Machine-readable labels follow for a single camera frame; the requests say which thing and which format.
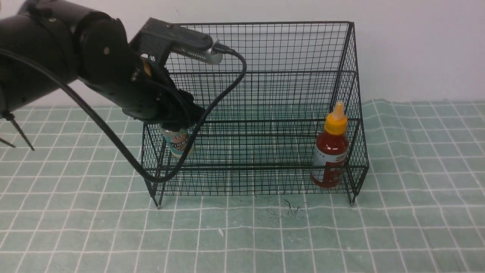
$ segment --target can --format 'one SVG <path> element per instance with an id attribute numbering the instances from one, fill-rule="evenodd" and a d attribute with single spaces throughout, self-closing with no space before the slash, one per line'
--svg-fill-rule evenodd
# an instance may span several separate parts
<path id="1" fill-rule="evenodd" d="M 175 157 L 181 157 L 185 147 L 187 147 L 187 143 L 189 142 L 189 134 L 187 129 L 180 129 L 178 132 L 172 132 L 163 129 L 160 124 L 158 125 L 158 128 L 160 129 L 163 138 L 165 138 L 165 141 L 167 141 L 168 147 L 170 148 L 172 154 Z M 194 145 L 192 145 L 190 148 L 189 154 L 191 154 L 193 150 Z"/>

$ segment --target metal grid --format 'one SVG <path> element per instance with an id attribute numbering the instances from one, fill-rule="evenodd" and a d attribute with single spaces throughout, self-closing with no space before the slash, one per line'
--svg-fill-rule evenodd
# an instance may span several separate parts
<path id="1" fill-rule="evenodd" d="M 241 53 L 245 79 L 213 110 L 194 152 L 157 194 L 251 195 L 347 193 L 355 201 L 369 168 L 358 85 L 355 29 L 350 22 L 191 24 Z M 177 86 L 209 105 L 240 70 L 172 54 L 167 68 Z M 350 150 L 344 183 L 321 189 L 309 179 L 316 135 L 337 100 L 346 103 Z M 157 127 L 144 126 L 142 164 L 164 176 L 178 159 Z"/>

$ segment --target sauce bottle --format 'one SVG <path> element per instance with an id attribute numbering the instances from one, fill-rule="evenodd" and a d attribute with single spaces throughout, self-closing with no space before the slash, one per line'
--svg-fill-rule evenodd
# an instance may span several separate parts
<path id="1" fill-rule="evenodd" d="M 334 111 L 328 114 L 324 131 L 317 136 L 313 166 L 325 166 L 325 169 L 314 169 L 311 180 L 321 188 L 334 188 L 342 178 L 349 139 L 345 136 L 347 117 L 344 114 L 344 104 L 339 101 Z"/>

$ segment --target yellow cap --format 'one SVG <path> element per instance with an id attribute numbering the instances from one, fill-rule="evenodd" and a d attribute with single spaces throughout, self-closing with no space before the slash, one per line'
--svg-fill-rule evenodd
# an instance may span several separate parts
<path id="1" fill-rule="evenodd" d="M 347 116 L 344 114 L 344 104 L 338 101 L 334 111 L 327 116 L 325 131 L 333 135 L 343 135 L 347 130 Z"/>

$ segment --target wire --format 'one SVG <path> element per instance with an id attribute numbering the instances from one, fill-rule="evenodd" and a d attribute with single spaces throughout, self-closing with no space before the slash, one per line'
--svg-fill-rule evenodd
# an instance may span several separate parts
<path id="1" fill-rule="evenodd" d="M 164 177 L 154 177 L 150 175 L 148 172 L 143 169 L 143 166 L 138 162 L 138 160 L 131 154 L 131 152 L 126 148 L 126 146 L 123 144 L 123 142 L 118 138 L 118 136 L 113 132 L 113 130 L 104 122 L 104 120 L 94 111 L 77 93 L 74 91 L 70 86 L 68 86 L 66 83 L 64 83 L 56 74 L 42 66 L 41 64 L 34 62 L 26 57 L 23 57 L 21 55 L 18 55 L 16 53 L 13 53 L 8 50 L 0 49 L 0 55 L 6 56 L 8 58 L 11 58 L 13 60 L 16 60 L 18 62 L 21 62 L 34 70 L 37 70 L 38 72 L 44 74 L 46 77 L 51 79 L 57 86 L 62 89 L 68 96 L 70 96 L 78 105 L 81 107 L 86 114 L 101 128 L 101 130 L 106 134 L 106 136 L 109 137 L 109 139 L 113 142 L 113 144 L 118 148 L 118 150 L 121 152 L 121 154 L 126 158 L 126 160 L 133 166 L 133 168 L 136 170 L 137 173 L 139 173 L 144 179 L 152 182 L 152 183 L 165 183 L 168 180 L 172 179 L 178 171 L 182 168 L 182 165 L 187 158 L 189 151 L 192 147 L 192 145 L 195 142 L 195 139 L 197 137 L 197 133 L 200 131 L 202 128 L 202 125 L 204 125 L 207 116 L 209 116 L 210 112 L 214 107 L 227 95 L 229 92 L 231 92 L 238 84 L 241 82 L 241 80 L 244 78 L 244 75 L 246 74 L 247 70 L 247 63 L 244 57 L 237 53 L 234 50 L 224 50 L 224 53 L 233 55 L 237 57 L 241 63 L 242 63 L 242 70 L 239 76 L 229 85 L 217 98 L 209 104 L 207 107 L 206 111 L 204 114 L 201 116 L 199 122 L 195 126 L 192 135 L 189 138 L 189 141 L 187 142 L 187 147 L 185 148 L 182 156 L 178 160 L 178 163 L 175 165 L 174 169 L 166 176 Z"/>

